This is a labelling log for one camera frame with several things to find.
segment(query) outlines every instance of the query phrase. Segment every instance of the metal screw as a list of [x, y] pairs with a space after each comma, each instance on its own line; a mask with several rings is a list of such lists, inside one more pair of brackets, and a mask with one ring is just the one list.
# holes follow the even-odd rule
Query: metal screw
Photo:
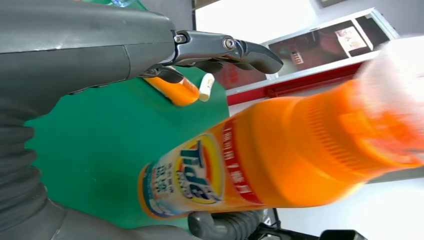
[[232, 38], [226, 38], [223, 41], [224, 48], [227, 50], [233, 50], [236, 47], [236, 43], [234, 42], [234, 39]]
[[183, 44], [183, 43], [187, 42], [187, 37], [186, 37], [186, 36], [184, 36], [184, 35], [179, 34], [179, 35], [175, 35], [175, 36], [173, 37], [173, 40], [174, 40], [177, 44]]

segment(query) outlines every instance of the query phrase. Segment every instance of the bottle label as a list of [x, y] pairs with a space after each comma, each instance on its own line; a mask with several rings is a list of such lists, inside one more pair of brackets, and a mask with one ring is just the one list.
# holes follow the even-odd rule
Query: bottle label
[[234, 137], [232, 118], [146, 166], [139, 181], [142, 204], [162, 218], [262, 204], [243, 171]]

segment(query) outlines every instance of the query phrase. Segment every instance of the orange marker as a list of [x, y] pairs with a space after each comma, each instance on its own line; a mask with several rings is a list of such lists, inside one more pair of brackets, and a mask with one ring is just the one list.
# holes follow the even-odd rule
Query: orange marker
[[186, 77], [179, 83], [169, 83], [160, 77], [145, 78], [144, 80], [177, 106], [184, 107], [199, 99], [199, 89]]
[[330, 204], [384, 173], [424, 163], [424, 37], [390, 42], [356, 76], [307, 97], [268, 99], [140, 173], [154, 217]]

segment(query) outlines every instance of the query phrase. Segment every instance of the white wall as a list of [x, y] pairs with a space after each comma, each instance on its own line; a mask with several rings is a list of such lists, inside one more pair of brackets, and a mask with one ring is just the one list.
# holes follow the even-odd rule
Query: white wall
[[367, 184], [327, 206], [279, 208], [278, 216], [283, 229], [315, 236], [327, 229], [354, 229], [369, 240], [422, 240], [423, 205], [424, 178], [416, 178]]
[[196, 10], [196, 27], [260, 44], [309, 26], [316, 17], [309, 1], [220, 0]]
[[401, 35], [424, 34], [424, 0], [346, 0], [325, 8], [318, 0], [220, 0], [196, 10], [196, 24], [263, 43], [374, 7]]

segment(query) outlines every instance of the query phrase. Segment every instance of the black plastic part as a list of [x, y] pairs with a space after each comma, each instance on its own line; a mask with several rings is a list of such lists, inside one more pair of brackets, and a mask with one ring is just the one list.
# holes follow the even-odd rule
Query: black plastic part
[[267, 235], [276, 236], [280, 240], [319, 240], [317, 236], [285, 230], [276, 226], [268, 226], [265, 223], [259, 224], [256, 230], [248, 237], [248, 240], [260, 240]]
[[252, 65], [264, 74], [274, 74], [283, 67], [283, 61], [262, 45], [236, 40], [236, 48], [237, 50], [225, 56], [232, 63]]
[[319, 240], [367, 240], [355, 230], [325, 230]]
[[225, 39], [233, 39], [229, 35], [201, 32], [201, 31], [178, 31], [184, 35], [187, 42], [176, 45], [176, 55], [173, 65], [192, 64], [227, 55], [231, 50], [224, 48]]
[[157, 43], [174, 46], [170, 31], [174, 25], [158, 13], [75, 0], [0, 3], [0, 53]]
[[192, 212], [188, 215], [188, 228], [191, 234], [202, 240], [245, 240], [261, 223], [263, 212]]
[[221, 71], [224, 65], [218, 61], [200, 61], [196, 62], [194, 67], [197, 67], [207, 73], [214, 74]]
[[148, 71], [145, 71], [142, 75], [140, 75], [140, 77], [142, 78], [158, 77], [171, 84], [177, 84], [184, 79], [184, 75], [181, 72], [168, 66], [155, 68], [155, 69], [149, 69]]
[[173, 24], [151, 12], [73, 0], [0, 6], [0, 239], [149, 239], [51, 202], [31, 167], [36, 153], [25, 149], [34, 130], [24, 124], [66, 94], [138, 76], [173, 56]]

